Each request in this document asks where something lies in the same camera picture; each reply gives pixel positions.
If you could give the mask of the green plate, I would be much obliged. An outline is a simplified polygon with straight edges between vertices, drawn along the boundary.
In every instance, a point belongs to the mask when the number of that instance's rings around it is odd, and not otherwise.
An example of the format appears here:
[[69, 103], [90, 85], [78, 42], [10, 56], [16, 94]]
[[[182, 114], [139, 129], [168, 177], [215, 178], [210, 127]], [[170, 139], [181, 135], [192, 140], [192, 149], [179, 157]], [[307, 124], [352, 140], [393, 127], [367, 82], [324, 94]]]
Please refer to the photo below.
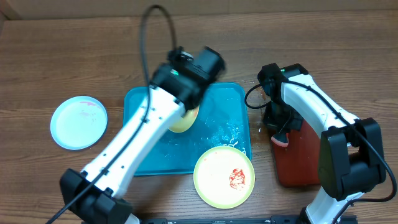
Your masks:
[[169, 130], [174, 133], [182, 133], [187, 131], [195, 122], [198, 112], [199, 106], [195, 109], [188, 110], [184, 116], [182, 116], [176, 123], [169, 127]]
[[219, 209], [235, 208], [251, 195], [254, 168], [249, 158], [231, 146], [207, 150], [197, 161], [193, 182], [200, 198]]

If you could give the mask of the light blue plate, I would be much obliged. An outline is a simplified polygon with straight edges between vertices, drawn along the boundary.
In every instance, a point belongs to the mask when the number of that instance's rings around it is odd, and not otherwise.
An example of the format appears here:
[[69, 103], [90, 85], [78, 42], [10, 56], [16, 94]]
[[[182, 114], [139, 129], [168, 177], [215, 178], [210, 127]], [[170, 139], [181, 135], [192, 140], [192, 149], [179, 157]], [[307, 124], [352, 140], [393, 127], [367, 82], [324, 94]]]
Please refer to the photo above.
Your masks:
[[107, 125], [108, 114], [100, 101], [90, 96], [75, 96], [54, 111], [50, 133], [60, 147], [78, 151], [98, 142]]

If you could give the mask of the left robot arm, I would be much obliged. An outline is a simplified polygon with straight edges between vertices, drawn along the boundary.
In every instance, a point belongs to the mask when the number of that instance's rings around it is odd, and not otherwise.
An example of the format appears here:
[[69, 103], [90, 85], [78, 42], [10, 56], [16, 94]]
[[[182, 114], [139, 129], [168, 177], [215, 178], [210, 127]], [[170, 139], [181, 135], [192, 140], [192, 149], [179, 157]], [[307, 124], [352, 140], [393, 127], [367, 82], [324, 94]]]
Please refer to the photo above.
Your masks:
[[224, 70], [224, 62], [161, 64], [146, 99], [101, 154], [81, 172], [68, 169], [62, 175], [65, 205], [49, 222], [70, 210], [84, 223], [140, 223], [123, 199], [137, 168], [168, 128], [201, 103]]

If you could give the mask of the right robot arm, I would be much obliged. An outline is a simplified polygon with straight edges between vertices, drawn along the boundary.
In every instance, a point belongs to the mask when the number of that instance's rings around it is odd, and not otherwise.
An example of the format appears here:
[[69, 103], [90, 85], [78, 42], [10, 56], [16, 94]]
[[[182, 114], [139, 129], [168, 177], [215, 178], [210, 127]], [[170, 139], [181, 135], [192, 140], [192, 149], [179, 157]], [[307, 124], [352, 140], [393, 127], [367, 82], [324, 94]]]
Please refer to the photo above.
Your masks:
[[272, 223], [356, 223], [345, 211], [391, 175], [378, 123], [336, 104], [300, 64], [265, 65], [257, 79], [270, 98], [263, 123], [279, 182], [320, 185], [298, 215], [273, 216]]

